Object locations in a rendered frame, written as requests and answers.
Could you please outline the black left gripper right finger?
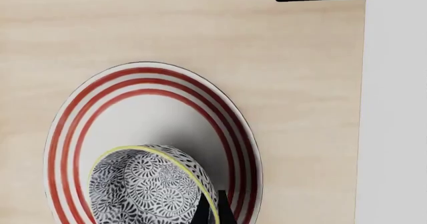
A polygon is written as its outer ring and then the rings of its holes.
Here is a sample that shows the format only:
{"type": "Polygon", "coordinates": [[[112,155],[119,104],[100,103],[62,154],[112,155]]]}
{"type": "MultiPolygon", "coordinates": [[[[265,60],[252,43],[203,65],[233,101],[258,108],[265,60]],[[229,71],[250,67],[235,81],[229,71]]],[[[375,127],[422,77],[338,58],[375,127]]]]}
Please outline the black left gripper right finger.
{"type": "Polygon", "coordinates": [[[218,191],[218,214],[220,224],[237,224],[224,190],[218,191]]]}

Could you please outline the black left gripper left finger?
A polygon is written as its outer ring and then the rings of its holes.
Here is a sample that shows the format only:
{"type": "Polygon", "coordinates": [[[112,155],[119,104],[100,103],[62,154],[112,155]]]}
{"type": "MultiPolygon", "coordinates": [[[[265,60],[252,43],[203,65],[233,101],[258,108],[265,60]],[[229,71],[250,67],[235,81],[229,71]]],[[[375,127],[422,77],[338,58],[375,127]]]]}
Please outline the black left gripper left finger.
{"type": "Polygon", "coordinates": [[[210,207],[205,195],[201,195],[191,224],[209,224],[210,207]]]}

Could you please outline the white plate with red rings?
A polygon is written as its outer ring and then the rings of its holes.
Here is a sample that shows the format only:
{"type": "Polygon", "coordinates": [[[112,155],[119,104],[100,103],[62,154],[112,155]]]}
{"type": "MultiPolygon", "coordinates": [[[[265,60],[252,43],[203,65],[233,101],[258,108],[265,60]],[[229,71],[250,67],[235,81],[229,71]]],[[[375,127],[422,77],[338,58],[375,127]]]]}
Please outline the white plate with red rings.
{"type": "Polygon", "coordinates": [[[191,155],[228,194],[238,224],[256,224],[263,173],[252,130],[225,93],[175,65],[136,62],[82,83],[60,107],[45,142],[43,180],[57,224],[95,224],[87,182],[96,159],[130,145],[191,155]]]}

